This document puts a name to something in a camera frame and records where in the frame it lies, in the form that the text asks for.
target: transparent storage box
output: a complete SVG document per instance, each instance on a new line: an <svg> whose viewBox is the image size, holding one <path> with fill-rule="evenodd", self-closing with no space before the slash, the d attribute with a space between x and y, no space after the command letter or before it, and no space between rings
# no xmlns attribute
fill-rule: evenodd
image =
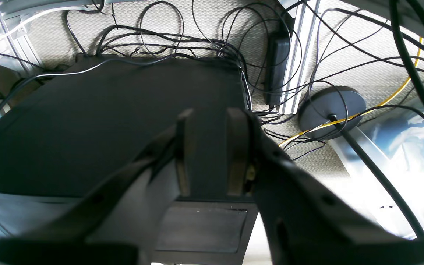
<svg viewBox="0 0 424 265"><path fill-rule="evenodd" d="M424 113L418 97L408 102ZM400 192L424 227L424 120L407 109L393 109L350 132ZM386 230L414 238L408 222L374 175L339 137L330 141L358 183L367 208Z"/></svg>

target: white cable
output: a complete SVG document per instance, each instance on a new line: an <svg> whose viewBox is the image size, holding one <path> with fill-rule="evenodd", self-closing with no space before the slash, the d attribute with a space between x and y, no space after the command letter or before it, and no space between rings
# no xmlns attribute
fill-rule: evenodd
<svg viewBox="0 0 424 265"><path fill-rule="evenodd" d="M244 75L244 71L242 71L241 73L242 73L242 77L243 77L244 84L246 85L246 91L245 91L245 93L246 93L246 98L247 98L247 99L249 99L249 101L250 101L250 105L249 105L249 107L250 107L250 110L252 110L252 103L251 103L251 93L250 93L250 88L248 87L248 82L247 82L246 77L245 77L245 75Z"/></svg>
<svg viewBox="0 0 424 265"><path fill-rule="evenodd" d="M86 7L58 7L58 8L52 8L52 9L49 9L49 10L42 11L42 12L37 13L37 14L33 15L32 17L29 17L26 20L20 22L19 25L15 26L13 29L11 29L10 31L6 32L5 34L0 35L0 40L4 39L5 37L10 36L11 34L13 34L14 32L18 31L25 24L31 22L32 20L35 20L35 19L37 19L39 17L42 17L43 15L47 15L48 13L52 13L52 12L56 12L56 11L62 11L62 10L91 10L91 9L86 8Z"/></svg>
<svg viewBox="0 0 424 265"><path fill-rule="evenodd" d="M91 70L94 70L94 69L98 68L99 66L105 64L106 62L110 62L110 61L121 61L121 60L106 60L106 61L103 61L103 62L101 62L101 63L99 63L99 64L97 64L97 65L95 65L95 66L93 66L91 68L88 68L88 69L82 70L82 71L78 71L78 72L54 73L54 74L39 74L39 75L37 75L37 78L39 78L39 77L59 77L61 75L83 74L85 72L89 72Z"/></svg>

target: black pole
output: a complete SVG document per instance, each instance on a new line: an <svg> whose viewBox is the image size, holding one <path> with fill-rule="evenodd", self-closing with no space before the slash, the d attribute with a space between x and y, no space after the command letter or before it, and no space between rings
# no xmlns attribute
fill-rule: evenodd
<svg viewBox="0 0 424 265"><path fill-rule="evenodd" d="M336 115L328 116L330 121L337 121ZM369 170L374 174L375 178L379 181L379 183L385 188L385 191L389 193L392 197L395 204L399 207L400 211L402 211L405 218L409 222L412 227L417 238L424 239L424 230L417 217L413 213L412 209L410 209L409 205L402 198L402 195L397 191L397 189L390 183L385 174L379 169L379 167L372 161L372 159L367 155L367 153L361 148L358 142L350 135L350 133L343 128L343 126L339 123L335 124L336 129L341 130L340 134L343 138L348 142L354 152L361 158L364 164L369 168Z"/></svg>

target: round black base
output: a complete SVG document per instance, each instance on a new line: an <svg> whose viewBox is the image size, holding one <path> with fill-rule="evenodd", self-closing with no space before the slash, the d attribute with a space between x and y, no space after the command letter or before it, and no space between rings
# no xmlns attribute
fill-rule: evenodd
<svg viewBox="0 0 424 265"><path fill-rule="evenodd" d="M317 92L302 104L297 113L297 121L300 129L306 131L327 123L329 121L328 117L331 115L336 115L338 120L344 119L346 117L346 109L342 96L348 108L349 116L365 110L364 98L356 90L346 86L328 87ZM345 129L350 130L356 127L361 119L362 116L359 116L348 121ZM337 132L338 130L335 126L328 126L310 132L305 136L311 139L322 138L328 140L340 136L340 133Z"/></svg>

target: yellow cable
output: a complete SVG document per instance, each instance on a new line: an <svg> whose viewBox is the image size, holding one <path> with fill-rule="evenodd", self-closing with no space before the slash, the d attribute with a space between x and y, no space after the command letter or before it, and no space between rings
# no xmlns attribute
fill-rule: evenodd
<svg viewBox="0 0 424 265"><path fill-rule="evenodd" d="M420 37L420 39L419 39L419 42L421 43L423 41L423 38L422 37ZM421 54L421 49L419 48L418 49L418 52L417 52L417 56L419 57L420 56L420 54ZM415 67L417 67L418 66L418 62L419 62L419 59L415 59L415 63L414 63L414 65L415 65ZM381 103L379 103L378 105L377 105L377 107L380 107L380 106L384 106L385 104L387 104L387 103L389 103L392 99L394 99L398 94L400 94L400 92L408 85L408 83L410 82L410 77L407 77L407 79L405 80L405 82L403 82L403 84L402 84L402 86L400 86L399 87L399 89L397 89L395 92L394 92L394 94L392 94L390 97L388 97L387 99L385 99L384 101L382 101ZM374 109L373 110L370 110L370 111L368 111L368 112L366 112L366 113L364 113L363 115L366 115L366 114L368 114L368 113L371 113L371 112L373 112L374 111ZM353 119L355 117L355 115L353 115L353 116L349 116L348 117L348 121L349 120L351 120L351 119ZM326 124L322 124L320 127L317 127L317 128L315 128L315 129L312 129L312 131L316 131L316 130L319 130L319 129L322 129L322 128L325 128L325 127L328 127L328 126L332 126L332 125L335 125L335 124L337 124L337 123L340 123L340 122L344 122L345 121L345 119L340 119L340 120L337 120L337 121L334 121L334 122L330 122L330 123L326 123ZM291 138L289 138L289 139L287 139L287 140L285 140L285 141L283 141L282 143L280 143L279 144L279 147L283 147L284 145L286 145L288 142L290 142L290 141L293 141L294 139L296 139L297 137L299 137L299 136L301 136L301 135L303 135L303 134L306 134L306 133L308 133L308 132L310 132L310 130L307 130L307 131L302 131L302 132L300 132L299 134L296 134L296 135L294 135L294 136L292 136Z"/></svg>

